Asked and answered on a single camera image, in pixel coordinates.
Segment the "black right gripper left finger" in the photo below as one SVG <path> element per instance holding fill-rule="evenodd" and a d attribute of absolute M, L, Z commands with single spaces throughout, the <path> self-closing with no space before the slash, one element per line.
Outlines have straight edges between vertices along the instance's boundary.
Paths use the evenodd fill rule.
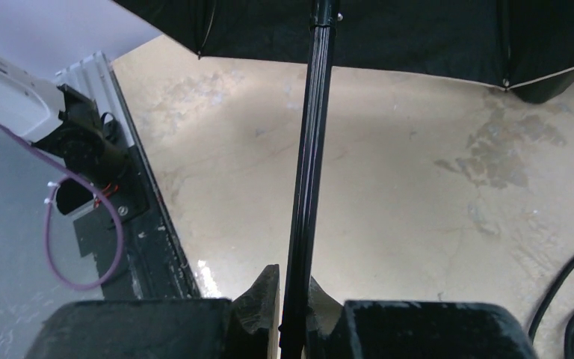
<path fill-rule="evenodd" d="M 275 358 L 280 267 L 228 298 L 78 301 L 44 323 L 27 358 Z"/>

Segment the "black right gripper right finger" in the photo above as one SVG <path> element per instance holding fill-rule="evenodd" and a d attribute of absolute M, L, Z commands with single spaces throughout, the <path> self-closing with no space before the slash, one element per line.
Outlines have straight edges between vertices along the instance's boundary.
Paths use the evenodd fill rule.
<path fill-rule="evenodd" d="M 488 303 L 347 300 L 311 279 L 308 358 L 536 358 L 517 319 Z"/>

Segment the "beige folding umbrella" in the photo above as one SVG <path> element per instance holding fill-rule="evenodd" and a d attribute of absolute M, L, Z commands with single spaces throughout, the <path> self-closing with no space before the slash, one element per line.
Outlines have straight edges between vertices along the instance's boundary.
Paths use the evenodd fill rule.
<path fill-rule="evenodd" d="M 486 85 L 542 103 L 574 82 L 574 1 L 122 1 L 196 56 L 307 66 L 283 356 L 305 346 L 306 297 L 333 66 Z"/>

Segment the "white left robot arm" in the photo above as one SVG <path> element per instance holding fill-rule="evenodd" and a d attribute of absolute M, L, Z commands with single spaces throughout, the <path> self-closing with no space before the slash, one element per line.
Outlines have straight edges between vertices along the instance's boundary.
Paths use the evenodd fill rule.
<path fill-rule="evenodd" d="M 94 99 L 0 57 L 0 125 L 99 187 L 130 167 L 126 151 L 105 134 L 103 118 Z"/>

